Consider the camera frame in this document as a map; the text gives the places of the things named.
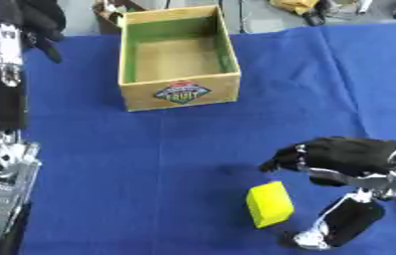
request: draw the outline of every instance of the cable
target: cable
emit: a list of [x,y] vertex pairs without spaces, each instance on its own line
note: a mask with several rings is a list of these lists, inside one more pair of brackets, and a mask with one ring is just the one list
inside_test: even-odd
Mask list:
[[170,0],[165,1],[164,9],[168,9],[168,8],[170,8]]
[[240,10],[240,34],[246,34],[245,30],[245,19],[243,17],[243,0],[238,0],[239,10]]

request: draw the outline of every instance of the robotic finger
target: robotic finger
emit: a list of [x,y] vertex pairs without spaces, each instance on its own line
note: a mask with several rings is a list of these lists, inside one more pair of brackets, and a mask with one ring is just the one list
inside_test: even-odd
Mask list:
[[326,207],[307,231],[290,236],[291,242],[308,250],[340,247],[385,215],[370,191],[348,193]]

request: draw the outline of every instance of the wooden crate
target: wooden crate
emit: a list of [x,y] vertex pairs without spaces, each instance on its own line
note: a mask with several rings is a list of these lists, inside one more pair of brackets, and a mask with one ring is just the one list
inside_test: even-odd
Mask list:
[[240,68],[217,6],[127,13],[120,24],[129,111],[237,100]]

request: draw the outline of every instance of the black glove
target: black glove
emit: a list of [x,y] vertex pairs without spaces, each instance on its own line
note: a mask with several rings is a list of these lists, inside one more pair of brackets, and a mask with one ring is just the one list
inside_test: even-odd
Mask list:
[[51,41],[64,39],[62,31],[67,25],[64,12],[57,0],[17,0],[23,16],[24,44],[37,47],[52,61],[60,63],[62,58]]
[[[297,151],[299,145],[304,145],[304,152]],[[261,165],[261,170],[273,171],[279,167],[298,170],[302,158],[306,167],[331,169],[352,177],[387,174],[388,158],[395,150],[396,140],[321,137],[280,149]]]

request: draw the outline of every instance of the printed logo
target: printed logo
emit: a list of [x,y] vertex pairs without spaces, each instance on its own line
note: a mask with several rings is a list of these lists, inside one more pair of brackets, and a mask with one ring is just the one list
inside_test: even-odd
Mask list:
[[154,96],[158,99],[184,105],[210,92],[209,89],[200,87],[190,81],[178,81]]

